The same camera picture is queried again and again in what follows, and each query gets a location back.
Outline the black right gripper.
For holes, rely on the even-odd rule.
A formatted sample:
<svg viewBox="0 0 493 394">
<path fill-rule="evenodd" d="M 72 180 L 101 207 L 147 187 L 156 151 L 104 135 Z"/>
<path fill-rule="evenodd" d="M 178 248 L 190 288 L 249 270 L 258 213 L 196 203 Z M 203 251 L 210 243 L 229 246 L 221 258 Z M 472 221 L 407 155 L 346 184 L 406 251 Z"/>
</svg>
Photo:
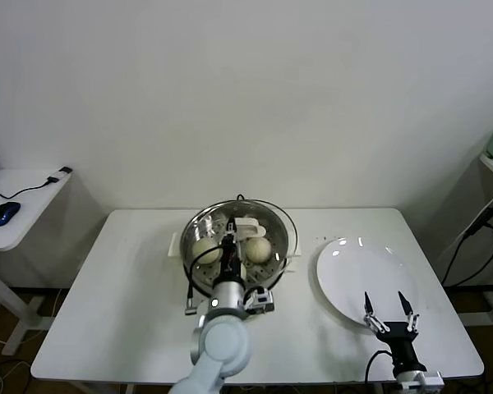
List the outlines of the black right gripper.
<svg viewBox="0 0 493 394">
<path fill-rule="evenodd" d="M 384 342 L 390 349 L 393 359 L 394 372 L 426 371 L 426 366 L 421 364 L 417 358 L 412 343 L 417 337 L 417 323 L 419 315 L 414 310 L 403 295 L 398 291 L 403 312 L 407 317 L 407 322 L 386 322 L 380 320 L 373 309 L 371 299 L 365 292 L 364 301 L 364 322 L 370 330 L 376 332 L 379 341 Z"/>
</svg>

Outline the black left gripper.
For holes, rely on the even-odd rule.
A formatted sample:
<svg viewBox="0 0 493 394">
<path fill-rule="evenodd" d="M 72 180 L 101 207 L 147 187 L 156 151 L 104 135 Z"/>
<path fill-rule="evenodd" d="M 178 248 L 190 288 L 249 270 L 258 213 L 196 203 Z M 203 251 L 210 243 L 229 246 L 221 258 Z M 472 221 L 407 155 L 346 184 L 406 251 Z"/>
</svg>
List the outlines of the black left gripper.
<svg viewBox="0 0 493 394">
<path fill-rule="evenodd" d="M 232 246 L 220 246 L 222 254 L 219 260 L 219 275 L 214 279 L 214 284 L 223 282 L 245 283 L 245 280 L 242 277 L 242 261 L 240 259 L 240 253 L 238 247 L 234 245 L 236 243 L 236 234 L 237 226 L 235 218 L 230 218 L 227 221 L 224 233 L 224 244 Z"/>
</svg>

